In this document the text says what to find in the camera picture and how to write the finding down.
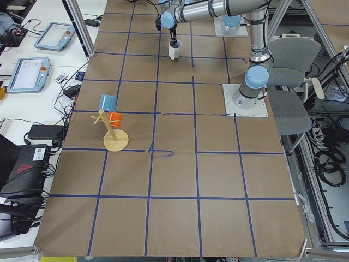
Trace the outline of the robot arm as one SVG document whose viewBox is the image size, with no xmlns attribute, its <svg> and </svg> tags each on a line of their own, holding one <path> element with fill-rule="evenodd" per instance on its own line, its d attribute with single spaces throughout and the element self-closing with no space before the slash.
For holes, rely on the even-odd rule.
<svg viewBox="0 0 349 262">
<path fill-rule="evenodd" d="M 241 84 L 248 68 L 251 37 L 215 36 L 213 19 L 187 23 L 189 35 L 181 36 L 182 58 L 160 59 L 158 99 L 224 103 L 223 84 Z"/>
<path fill-rule="evenodd" d="M 221 27 L 224 31 L 231 31 L 234 28 L 238 28 L 241 24 L 242 16 L 228 16 L 224 15 L 221 23 Z"/>
</svg>

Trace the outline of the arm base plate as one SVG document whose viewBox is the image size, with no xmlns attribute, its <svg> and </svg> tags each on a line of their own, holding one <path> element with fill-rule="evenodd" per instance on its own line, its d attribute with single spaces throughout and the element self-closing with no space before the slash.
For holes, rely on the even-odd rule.
<svg viewBox="0 0 349 262">
<path fill-rule="evenodd" d="M 246 98 L 240 93 L 240 84 L 223 84 L 226 115 L 230 117 L 268 117 L 263 92 L 256 98 Z"/>
<path fill-rule="evenodd" d="M 218 37 L 247 38 L 248 31 L 245 25 L 234 27 L 225 26 L 223 20 L 215 20 L 215 35 Z"/>
</svg>

